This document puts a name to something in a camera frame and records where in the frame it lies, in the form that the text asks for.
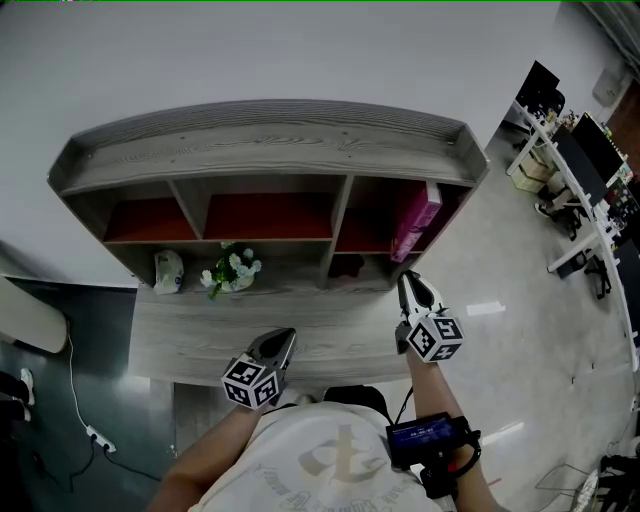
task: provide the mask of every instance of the white desk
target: white desk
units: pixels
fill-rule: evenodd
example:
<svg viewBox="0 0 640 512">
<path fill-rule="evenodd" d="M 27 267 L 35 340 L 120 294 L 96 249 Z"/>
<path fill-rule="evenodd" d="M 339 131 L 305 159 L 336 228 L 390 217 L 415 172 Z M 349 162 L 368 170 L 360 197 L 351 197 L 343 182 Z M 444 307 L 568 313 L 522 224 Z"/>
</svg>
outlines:
<svg viewBox="0 0 640 512">
<path fill-rule="evenodd" d="M 620 315 L 620 319 L 622 321 L 623 328 L 624 328 L 624 334 L 629 344 L 631 368 L 632 368 L 632 371 L 635 372 L 638 370 L 638 366 L 640 366 L 639 364 L 640 351 L 636 349 L 636 346 L 634 343 L 634 338 L 638 335 L 638 333 L 634 332 L 631 326 L 631 318 L 629 317 L 629 310 L 627 308 L 627 301 L 624 294 L 624 287 L 622 285 L 622 282 L 620 281 L 620 276 L 618 275 L 618 270 L 616 268 L 617 262 L 613 255 L 613 251 L 611 250 L 611 235 L 609 235 L 606 231 L 609 225 L 609 220 L 607 218 L 607 215 L 602 211 L 602 209 L 599 206 L 596 206 L 595 208 L 591 206 L 591 203 L 589 202 L 590 196 L 588 194 L 585 194 L 584 190 L 582 190 L 582 187 L 580 186 L 575 176 L 571 172 L 571 169 L 569 169 L 569 166 L 565 162 L 564 158 L 562 158 L 562 155 L 558 152 L 558 149 L 556 148 L 554 143 L 551 142 L 551 139 L 546 134 L 545 129 L 538 123 L 535 117 L 533 117 L 517 101 L 513 102 L 513 108 L 515 108 L 515 110 L 525 118 L 527 123 L 529 123 L 532 126 L 534 133 L 529 139 L 529 142 L 527 142 L 527 145 L 518 154 L 516 159 L 507 169 L 507 174 L 511 176 L 511 174 L 515 172 L 517 166 L 520 165 L 520 163 L 522 162 L 524 157 L 527 155 L 527 153 L 531 150 L 531 148 L 536 144 L 536 142 L 540 141 L 540 144 L 544 144 L 547 147 L 549 154 L 551 155 L 551 158 L 553 159 L 555 164 L 558 166 L 560 173 L 562 173 L 562 177 L 564 178 L 564 181 L 567 184 L 567 186 L 571 189 L 573 194 L 580 200 L 580 204 L 582 204 L 585 211 L 587 212 L 589 222 L 593 227 L 593 232 L 590 233 L 589 236 L 587 236 L 584 240 L 581 240 L 580 242 L 575 244 L 571 248 L 571 250 L 569 250 L 566 254 L 564 254 L 562 257 L 560 257 L 559 259 L 551 263 L 547 267 L 547 270 L 549 272 L 554 272 L 555 270 L 557 270 L 557 268 L 560 265 L 562 265 L 563 263 L 566 263 L 571 258 L 573 258 L 573 256 L 575 256 L 580 251 L 588 247 L 594 247 L 594 246 L 597 246 L 598 244 L 602 247 L 602 255 L 603 255 L 602 259 L 604 260 L 604 264 L 607 268 L 609 281 L 611 281 L 611 292 L 612 292 L 611 294 L 612 296 L 614 296 L 614 300 L 616 301 L 616 306 L 617 306 L 616 309 Z"/>
</svg>

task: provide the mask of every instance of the white cable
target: white cable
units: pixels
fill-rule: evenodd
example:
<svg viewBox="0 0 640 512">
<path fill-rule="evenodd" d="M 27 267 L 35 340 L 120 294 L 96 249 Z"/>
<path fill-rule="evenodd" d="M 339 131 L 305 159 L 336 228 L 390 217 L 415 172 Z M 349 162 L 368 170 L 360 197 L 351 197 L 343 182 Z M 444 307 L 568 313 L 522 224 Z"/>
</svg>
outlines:
<svg viewBox="0 0 640 512">
<path fill-rule="evenodd" d="M 73 393 L 73 401 L 76 404 L 76 414 L 78 415 L 78 419 L 80 423 L 84 425 L 84 428 L 88 428 L 88 425 L 82 419 L 80 415 L 80 408 L 78 407 L 78 395 L 76 395 L 76 388 L 73 385 L 73 342 L 71 341 L 71 332 L 69 331 L 69 327 L 67 327 L 67 339 L 69 340 L 69 345 L 71 346 L 71 355 L 69 356 L 69 376 L 71 378 L 71 392 Z"/>
</svg>

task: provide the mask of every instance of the flower pot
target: flower pot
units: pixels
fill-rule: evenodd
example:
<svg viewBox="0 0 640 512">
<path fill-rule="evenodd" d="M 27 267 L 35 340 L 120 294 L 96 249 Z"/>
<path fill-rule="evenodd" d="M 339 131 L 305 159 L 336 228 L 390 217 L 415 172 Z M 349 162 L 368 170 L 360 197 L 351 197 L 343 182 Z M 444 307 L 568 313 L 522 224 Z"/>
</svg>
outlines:
<svg viewBox="0 0 640 512">
<path fill-rule="evenodd" d="M 220 285 L 220 293 L 234 293 L 249 288 L 253 284 L 254 276 L 236 279 L 233 283 L 225 281 Z"/>
</svg>

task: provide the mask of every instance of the printed logo on shirt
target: printed logo on shirt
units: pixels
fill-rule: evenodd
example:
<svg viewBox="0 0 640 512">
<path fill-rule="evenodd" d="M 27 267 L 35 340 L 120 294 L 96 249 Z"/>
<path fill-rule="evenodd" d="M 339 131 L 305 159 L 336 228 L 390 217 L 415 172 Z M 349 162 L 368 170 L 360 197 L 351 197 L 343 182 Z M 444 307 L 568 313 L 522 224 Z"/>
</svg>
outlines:
<svg viewBox="0 0 640 512">
<path fill-rule="evenodd" d="M 371 480 L 387 461 L 380 457 L 364 458 L 360 454 L 368 450 L 359 450 L 353 446 L 355 437 L 351 425 L 338 425 L 338 439 L 329 439 L 298 457 L 298 462 L 307 473 L 318 476 L 323 471 L 333 469 L 332 479 L 346 484 L 355 484 Z M 316 452 L 323 448 L 332 448 L 334 461 L 321 462 Z"/>
</svg>

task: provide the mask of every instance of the display screen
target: display screen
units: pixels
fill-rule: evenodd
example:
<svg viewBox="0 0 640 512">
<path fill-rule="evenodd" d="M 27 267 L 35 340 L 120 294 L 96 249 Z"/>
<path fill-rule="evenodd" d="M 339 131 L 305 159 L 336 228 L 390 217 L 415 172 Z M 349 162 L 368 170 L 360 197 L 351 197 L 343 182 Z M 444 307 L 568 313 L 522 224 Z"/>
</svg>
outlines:
<svg viewBox="0 0 640 512">
<path fill-rule="evenodd" d="M 612 142 L 602 132 L 598 123 L 588 114 L 582 116 L 571 135 L 580 144 L 605 183 L 624 163 Z"/>
<path fill-rule="evenodd" d="M 449 420 L 441 418 L 425 425 L 415 425 L 393 431 L 395 448 L 413 448 L 434 441 L 442 441 L 454 437 L 453 427 Z"/>
</svg>

